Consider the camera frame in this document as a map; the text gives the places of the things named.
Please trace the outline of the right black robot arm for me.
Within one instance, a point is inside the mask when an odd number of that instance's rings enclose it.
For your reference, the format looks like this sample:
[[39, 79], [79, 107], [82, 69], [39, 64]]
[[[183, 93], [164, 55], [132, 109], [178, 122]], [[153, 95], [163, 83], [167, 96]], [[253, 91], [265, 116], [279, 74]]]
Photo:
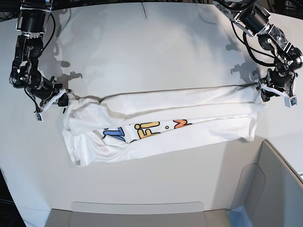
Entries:
[[34, 102], [37, 114], [52, 104], [66, 107], [70, 93], [55, 77], [47, 79], [38, 70], [39, 58], [48, 46], [43, 43], [43, 36], [48, 20], [53, 19], [52, 9], [51, 0], [23, 0], [16, 24], [21, 34], [17, 37], [9, 82], [14, 88], [24, 90]]

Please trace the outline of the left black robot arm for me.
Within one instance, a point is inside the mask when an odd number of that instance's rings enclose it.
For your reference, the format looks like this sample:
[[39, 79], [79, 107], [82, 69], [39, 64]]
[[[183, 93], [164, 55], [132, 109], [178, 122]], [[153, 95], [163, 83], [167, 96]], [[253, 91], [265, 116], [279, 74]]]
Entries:
[[[294, 93], [296, 71], [303, 66], [303, 53], [289, 42], [284, 32], [271, 24], [269, 11], [255, 0], [214, 0], [213, 4], [231, 22], [243, 31], [243, 43], [252, 60], [268, 68], [267, 75], [258, 80], [257, 90], [267, 102], [274, 96], [282, 96], [285, 105], [298, 104]], [[257, 37], [265, 51], [272, 53], [273, 63], [266, 63], [254, 56], [255, 50], [248, 44], [247, 37]]]

